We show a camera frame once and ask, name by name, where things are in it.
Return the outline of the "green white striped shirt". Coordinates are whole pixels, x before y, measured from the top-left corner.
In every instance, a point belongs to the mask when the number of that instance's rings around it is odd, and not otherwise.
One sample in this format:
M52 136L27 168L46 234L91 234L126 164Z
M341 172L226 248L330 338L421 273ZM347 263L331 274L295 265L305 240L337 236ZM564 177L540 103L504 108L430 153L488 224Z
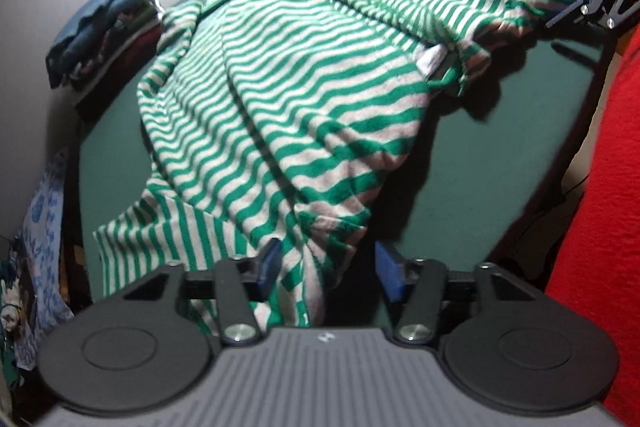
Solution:
M279 239L262 326L318 324L428 103L573 0L191 0L138 83L151 173L94 231L113 295Z

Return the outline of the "blue folded sweater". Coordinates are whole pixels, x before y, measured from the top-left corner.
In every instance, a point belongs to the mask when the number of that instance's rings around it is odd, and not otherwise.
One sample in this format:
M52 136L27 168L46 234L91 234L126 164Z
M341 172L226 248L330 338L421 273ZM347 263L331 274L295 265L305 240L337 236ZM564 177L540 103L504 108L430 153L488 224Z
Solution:
M58 89L96 39L112 27L120 13L142 0L89 0L63 26L46 56L49 86Z

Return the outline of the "blue white patterned towel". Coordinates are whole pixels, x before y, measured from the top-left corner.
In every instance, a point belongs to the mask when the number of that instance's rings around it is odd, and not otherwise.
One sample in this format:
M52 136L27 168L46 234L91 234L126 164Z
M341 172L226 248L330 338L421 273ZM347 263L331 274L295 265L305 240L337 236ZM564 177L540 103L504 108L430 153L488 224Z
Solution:
M21 337L17 340L15 354L17 366L28 371L36 366L37 352L44 338L56 326L74 317L60 289L67 161L67 148L62 148L49 161L32 196L20 231L34 290L35 315L23 327Z

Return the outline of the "white toy figure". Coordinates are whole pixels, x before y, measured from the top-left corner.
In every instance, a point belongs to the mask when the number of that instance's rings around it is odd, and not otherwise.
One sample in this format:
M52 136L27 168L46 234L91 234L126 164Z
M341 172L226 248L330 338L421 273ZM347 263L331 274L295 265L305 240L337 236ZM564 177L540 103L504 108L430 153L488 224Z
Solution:
M22 301L20 280L11 284L1 281L1 325L6 333L15 333L24 322L25 310Z

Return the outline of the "red fleece garment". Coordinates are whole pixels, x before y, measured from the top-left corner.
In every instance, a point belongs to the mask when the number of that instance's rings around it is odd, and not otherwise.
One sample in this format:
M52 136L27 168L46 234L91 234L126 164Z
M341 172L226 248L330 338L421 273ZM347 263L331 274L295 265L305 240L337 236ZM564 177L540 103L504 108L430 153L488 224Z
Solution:
M560 248L547 294L614 340L620 367L605 406L639 424L639 35L617 69L585 195Z

